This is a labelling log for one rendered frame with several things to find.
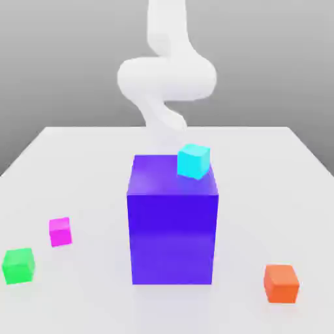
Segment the small cyan cube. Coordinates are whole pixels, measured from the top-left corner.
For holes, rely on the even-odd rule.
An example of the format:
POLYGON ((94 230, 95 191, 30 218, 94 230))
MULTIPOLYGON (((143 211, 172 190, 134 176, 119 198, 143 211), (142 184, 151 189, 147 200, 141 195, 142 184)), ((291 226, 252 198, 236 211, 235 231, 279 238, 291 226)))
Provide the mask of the small cyan cube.
POLYGON ((209 147, 187 144, 177 154, 177 174, 200 180, 209 171, 210 161, 209 147))

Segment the small magenta cube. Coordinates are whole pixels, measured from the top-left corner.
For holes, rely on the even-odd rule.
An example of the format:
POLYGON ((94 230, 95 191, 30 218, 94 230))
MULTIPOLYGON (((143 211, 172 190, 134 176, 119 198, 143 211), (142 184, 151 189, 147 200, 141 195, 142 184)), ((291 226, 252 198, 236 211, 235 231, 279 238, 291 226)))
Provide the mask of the small magenta cube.
POLYGON ((70 219, 68 217, 50 220, 48 228, 52 247, 70 245, 72 243, 70 219))

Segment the small orange cube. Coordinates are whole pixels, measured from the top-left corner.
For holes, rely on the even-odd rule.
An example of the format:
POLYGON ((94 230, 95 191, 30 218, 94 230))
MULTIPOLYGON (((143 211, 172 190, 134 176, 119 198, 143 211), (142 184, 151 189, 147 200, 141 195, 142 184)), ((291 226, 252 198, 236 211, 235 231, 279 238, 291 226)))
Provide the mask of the small orange cube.
POLYGON ((264 272, 264 289, 270 303, 293 304, 300 283, 294 268, 288 264, 268 264, 264 272))

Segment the small green cube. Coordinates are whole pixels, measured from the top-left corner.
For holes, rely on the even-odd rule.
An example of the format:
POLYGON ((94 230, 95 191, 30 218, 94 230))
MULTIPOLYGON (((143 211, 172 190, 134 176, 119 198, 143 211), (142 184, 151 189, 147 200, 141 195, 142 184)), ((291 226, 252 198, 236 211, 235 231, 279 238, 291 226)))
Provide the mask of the small green cube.
POLYGON ((6 251, 2 270, 7 284, 31 282, 35 272, 35 258, 32 249, 6 251))

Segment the large purple box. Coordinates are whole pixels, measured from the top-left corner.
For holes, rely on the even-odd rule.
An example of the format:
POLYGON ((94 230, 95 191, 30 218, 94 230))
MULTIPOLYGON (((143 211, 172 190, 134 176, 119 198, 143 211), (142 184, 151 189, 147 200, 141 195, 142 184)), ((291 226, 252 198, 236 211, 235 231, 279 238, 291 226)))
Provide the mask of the large purple box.
POLYGON ((175 155, 135 155, 127 191, 133 284, 211 284, 219 192, 212 170, 177 174, 175 155))

